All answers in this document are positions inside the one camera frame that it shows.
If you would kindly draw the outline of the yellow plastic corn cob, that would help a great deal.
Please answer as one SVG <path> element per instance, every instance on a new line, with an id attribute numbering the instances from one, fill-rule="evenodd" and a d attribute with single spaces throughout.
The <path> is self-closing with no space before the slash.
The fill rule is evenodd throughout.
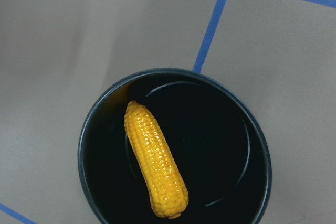
<path id="1" fill-rule="evenodd" d="M 130 101 L 124 128 L 154 214 L 159 218 L 178 218 L 188 206 L 188 191 L 156 118 L 144 105 Z"/>

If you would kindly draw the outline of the dark blue saucepan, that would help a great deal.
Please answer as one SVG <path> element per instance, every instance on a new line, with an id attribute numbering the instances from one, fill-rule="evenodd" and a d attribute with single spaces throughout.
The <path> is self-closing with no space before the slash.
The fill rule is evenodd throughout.
<path id="1" fill-rule="evenodd" d="M 157 119 L 186 183 L 178 218 L 151 209 L 124 130 L 131 100 Z M 174 68 L 131 74 L 103 93 L 80 134 L 78 169 L 101 223 L 259 223 L 271 190 L 267 142 L 248 108 L 217 81 Z"/>

